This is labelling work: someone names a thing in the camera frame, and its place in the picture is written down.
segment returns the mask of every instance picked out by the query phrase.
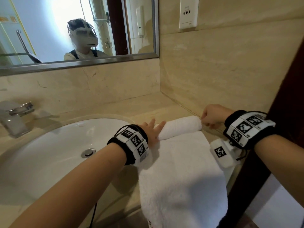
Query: mirror frame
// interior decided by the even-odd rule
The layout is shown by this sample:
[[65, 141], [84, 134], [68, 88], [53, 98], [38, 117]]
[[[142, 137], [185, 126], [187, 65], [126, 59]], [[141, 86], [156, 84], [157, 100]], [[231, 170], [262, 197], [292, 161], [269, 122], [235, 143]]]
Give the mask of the mirror frame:
[[152, 0], [152, 23], [153, 23], [153, 41], [154, 52], [127, 54], [119, 56], [111, 56], [101, 59], [79, 60], [79, 61], [58, 61], [45, 62], [35, 64], [22, 64], [10, 67], [0, 67], [0, 76], [9, 76], [14, 74], [32, 73], [47, 70], [58, 70], [82, 66], [93, 66], [116, 62], [127, 62], [142, 59], [158, 58], [159, 57], [159, 24], [158, 24], [158, 0]]

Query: marble countertop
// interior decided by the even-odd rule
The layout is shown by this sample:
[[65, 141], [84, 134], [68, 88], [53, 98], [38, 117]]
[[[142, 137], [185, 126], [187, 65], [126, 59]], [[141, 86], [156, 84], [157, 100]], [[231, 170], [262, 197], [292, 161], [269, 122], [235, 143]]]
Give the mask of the marble countertop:
[[[156, 123], [159, 123], [163, 120], [171, 121], [191, 115], [193, 115], [192, 112], [173, 102], [162, 93], [157, 93], [78, 111], [71, 111], [60, 115], [34, 119], [26, 123], [27, 126], [31, 128], [31, 132], [18, 139], [9, 137], [4, 128], [1, 127], [0, 162], [3, 153], [14, 151], [51, 130], [82, 120], [115, 118], [129, 123], [142, 123], [155, 118]], [[206, 131], [203, 131], [203, 133], [209, 142], [218, 138]], [[233, 169], [225, 173], [227, 181], [232, 171]], [[103, 224], [111, 223], [138, 209], [140, 207], [140, 196], [136, 168], [125, 167], [107, 188], [99, 202], [101, 203], [98, 204], [95, 218], [98, 223]], [[0, 205], [2, 227], [8, 227], [28, 206], [29, 205]], [[86, 218], [80, 227], [87, 227], [89, 219], [90, 216]]]

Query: hand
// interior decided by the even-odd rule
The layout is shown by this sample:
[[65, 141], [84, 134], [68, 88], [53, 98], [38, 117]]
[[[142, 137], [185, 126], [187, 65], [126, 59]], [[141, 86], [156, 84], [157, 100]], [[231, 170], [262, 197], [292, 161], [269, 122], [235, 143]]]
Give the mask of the hand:
[[218, 129], [234, 111], [219, 104], [209, 104], [203, 111], [202, 124]]
[[151, 122], [149, 122], [149, 124], [146, 122], [144, 122], [142, 125], [137, 124], [144, 130], [144, 132], [148, 136], [148, 146], [150, 149], [153, 148], [155, 144], [159, 142], [158, 135], [165, 126], [165, 124], [166, 122], [162, 121], [157, 127], [154, 128], [155, 118], [152, 119]]

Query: mirror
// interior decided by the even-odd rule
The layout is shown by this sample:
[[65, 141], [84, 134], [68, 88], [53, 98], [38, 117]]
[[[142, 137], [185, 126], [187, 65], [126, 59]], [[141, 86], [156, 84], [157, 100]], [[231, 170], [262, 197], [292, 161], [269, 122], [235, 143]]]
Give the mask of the mirror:
[[158, 57], [157, 0], [0, 0], [0, 75]]

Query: light shirt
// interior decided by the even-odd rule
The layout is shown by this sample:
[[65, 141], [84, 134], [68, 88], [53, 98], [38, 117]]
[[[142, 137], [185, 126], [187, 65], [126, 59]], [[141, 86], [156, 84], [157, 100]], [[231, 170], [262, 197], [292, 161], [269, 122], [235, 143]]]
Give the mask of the light shirt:
[[[76, 54], [78, 55], [79, 59], [91, 59], [94, 58], [94, 54], [93, 52], [90, 50], [88, 54], [83, 54], [80, 53], [79, 51], [76, 50]], [[100, 50], [97, 50], [97, 57], [108, 57], [108, 55]], [[71, 53], [66, 53], [63, 57], [64, 61], [67, 60], [76, 60], [76, 58], [74, 57], [73, 54]]]

